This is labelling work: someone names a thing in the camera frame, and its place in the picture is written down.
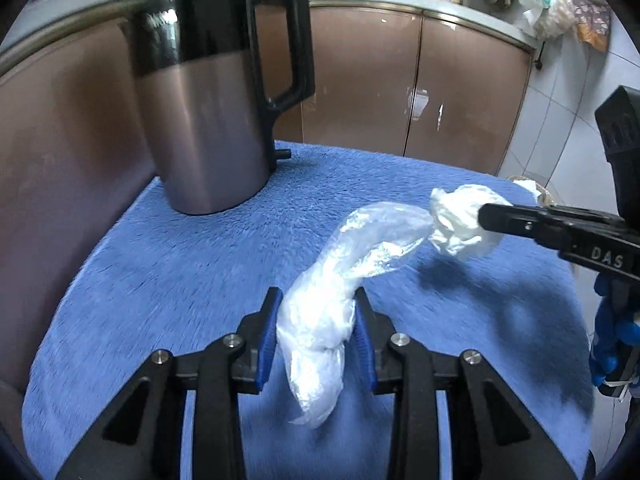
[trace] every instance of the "triangular cutout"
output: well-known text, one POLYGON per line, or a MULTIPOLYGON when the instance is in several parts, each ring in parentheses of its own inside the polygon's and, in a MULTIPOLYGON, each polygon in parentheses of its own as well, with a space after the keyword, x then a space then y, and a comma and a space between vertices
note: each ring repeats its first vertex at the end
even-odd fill
POLYGON ((142 415, 145 412, 146 399, 149 396, 149 381, 141 381, 118 413, 104 428, 105 440, 133 446, 140 434, 142 415))
POLYGON ((490 381, 484 382, 484 398, 498 446, 508 446, 531 438, 524 422, 513 411, 500 390, 490 381))

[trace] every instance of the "blue glove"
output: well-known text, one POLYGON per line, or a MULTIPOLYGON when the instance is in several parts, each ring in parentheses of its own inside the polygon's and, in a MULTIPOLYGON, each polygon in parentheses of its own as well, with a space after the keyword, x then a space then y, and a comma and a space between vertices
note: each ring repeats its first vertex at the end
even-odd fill
MULTIPOLYGON (((593 290, 602 297, 602 300, 595 319, 595 334, 591 344, 589 366, 591 382, 594 386, 600 386, 605 377, 618 367, 616 354, 618 341, 629 346, 640 346, 640 300, 632 298, 628 309, 616 320, 611 307, 610 278, 599 274, 593 290)), ((629 391, 633 396, 640 397, 640 382, 637 376, 634 383, 629 385, 629 391)))

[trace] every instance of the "metal screw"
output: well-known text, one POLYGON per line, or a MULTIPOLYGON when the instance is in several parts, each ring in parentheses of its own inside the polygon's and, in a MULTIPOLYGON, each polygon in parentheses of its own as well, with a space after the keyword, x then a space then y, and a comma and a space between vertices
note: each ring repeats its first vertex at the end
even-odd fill
POLYGON ((151 354, 151 360, 157 365, 164 364, 169 360, 169 352, 166 350, 156 350, 151 354))
POLYGON ((391 336, 391 342, 396 346, 407 346, 411 342, 411 338, 402 332, 396 332, 391 336))
POLYGON ((227 334, 222 338, 222 343, 229 348, 235 348, 244 343, 244 339, 238 334, 227 334))
POLYGON ((465 350, 462 358, 470 365, 477 365, 482 361, 482 354, 478 350, 465 350))

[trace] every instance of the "blue towel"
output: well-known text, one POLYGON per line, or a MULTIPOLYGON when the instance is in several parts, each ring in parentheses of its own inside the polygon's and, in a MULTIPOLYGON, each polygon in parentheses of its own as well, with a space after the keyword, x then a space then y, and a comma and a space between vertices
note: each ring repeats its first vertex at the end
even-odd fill
MULTIPOLYGON (((461 184, 484 184, 512 203, 533 202, 521 187, 486 174, 340 148, 280 147, 293 157, 279 163, 267 186, 212 216, 172 211, 156 179, 85 262, 40 346, 22 413, 26 447, 44 479, 54 478, 154 349, 183 354, 232 332, 260 308, 268 286, 290 287, 352 210, 379 200, 428 207, 433 187, 452 191, 461 184)), ((464 264, 427 244, 409 265, 365 287, 374 309, 428 348, 479 349, 581 478, 593 394, 567 263, 516 237, 464 264)), ((241 396, 249 480, 385 478, 392 399, 367 391, 352 347, 338 405, 318 430, 289 423, 300 412, 279 352, 263 393, 241 396)), ((442 457, 443 478, 450 478, 446 448, 442 457)), ((183 444, 184 478, 191 477, 190 460, 183 444)))

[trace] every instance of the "metallic brown pitcher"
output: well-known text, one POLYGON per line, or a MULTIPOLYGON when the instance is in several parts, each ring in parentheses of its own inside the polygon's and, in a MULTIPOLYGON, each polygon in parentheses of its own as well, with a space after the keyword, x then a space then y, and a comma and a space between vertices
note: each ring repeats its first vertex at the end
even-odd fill
POLYGON ((129 44, 146 140, 169 204, 210 214, 260 191, 279 158, 273 124, 315 91, 309 0, 149 0, 129 44), (255 6, 287 10, 292 86, 264 94, 255 6))

